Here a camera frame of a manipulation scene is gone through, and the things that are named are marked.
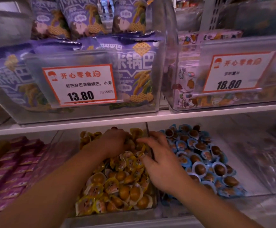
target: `white shelf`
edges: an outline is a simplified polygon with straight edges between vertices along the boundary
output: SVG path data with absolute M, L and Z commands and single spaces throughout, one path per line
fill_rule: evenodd
M 255 106 L 238 106 L 232 108 L 222 108 L 217 110 L 202 110 L 202 111 L 188 111 L 184 113 L 172 113 L 169 110 L 160 110 L 157 113 L 137 114 L 137 115 L 123 115 L 105 118 L 92 118 L 82 120 L 71 120 L 61 122 L 36 123 L 25 126 L 15 124 L 10 120 L 9 122 L 0 126 L 0 135 L 33 133 L 52 130 L 67 130 L 77 128 L 88 128 L 95 126 L 111 126 L 122 125 L 137 122 L 155 122 L 165 120 L 187 119 L 197 117 L 207 117 L 216 115 L 229 115 L 238 113 L 249 113 L 258 111 L 276 110 L 274 105 L 255 105 Z

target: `red-bordered price tag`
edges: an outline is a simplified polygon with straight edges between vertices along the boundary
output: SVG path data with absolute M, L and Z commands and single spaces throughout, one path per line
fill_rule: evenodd
M 112 64 L 43 68 L 43 73 L 60 106 L 117 100 Z
M 203 93 L 258 88 L 275 51 L 214 55 Z

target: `cartoon print packaging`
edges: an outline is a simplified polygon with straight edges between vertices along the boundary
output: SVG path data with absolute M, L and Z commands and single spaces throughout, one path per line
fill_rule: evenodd
M 145 12 L 148 0 L 115 0 L 113 33 L 145 33 Z
M 72 39 L 105 34 L 97 0 L 57 0 L 71 30 Z
M 54 1 L 29 0 L 35 17 L 31 39 L 70 39 L 69 28 L 62 12 Z
M 120 37 L 98 37 L 102 49 L 114 48 L 118 54 L 118 71 L 124 102 L 144 105 L 154 99 L 152 66 L 159 41 L 137 41 Z
M 28 53 L 34 53 L 30 42 L 0 48 L 0 87 L 25 109 L 47 111 L 51 107 L 23 61 Z

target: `blue figurine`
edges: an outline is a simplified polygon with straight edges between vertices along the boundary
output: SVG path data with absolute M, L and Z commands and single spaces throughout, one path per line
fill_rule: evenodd
M 104 12 L 106 13 L 106 17 L 107 17 L 107 14 L 109 13 L 107 0 L 100 0 L 100 2 L 102 7 L 104 8 Z
M 115 8 L 114 8 L 113 0 L 109 0 L 109 3 L 111 5 L 111 7 L 112 7 L 112 12 L 113 12 L 113 16 L 114 16 Z

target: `hand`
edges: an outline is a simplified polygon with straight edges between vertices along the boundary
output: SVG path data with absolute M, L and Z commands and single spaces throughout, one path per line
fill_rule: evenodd
M 164 134 L 150 131 L 150 135 L 152 137 L 139 138 L 137 142 L 146 143 L 153 149 L 155 161 L 146 155 L 142 162 L 150 175 L 152 183 L 163 192 L 175 196 L 177 189 L 182 187 L 187 179 L 190 180 L 190 177 L 182 168 L 176 155 L 171 151 Z
M 101 147 L 101 150 L 105 152 L 105 158 L 116 157 L 117 155 L 124 153 L 126 150 L 130 150 L 129 144 L 124 144 L 126 138 L 131 135 L 122 129 L 107 130 L 102 136 L 95 140 Z

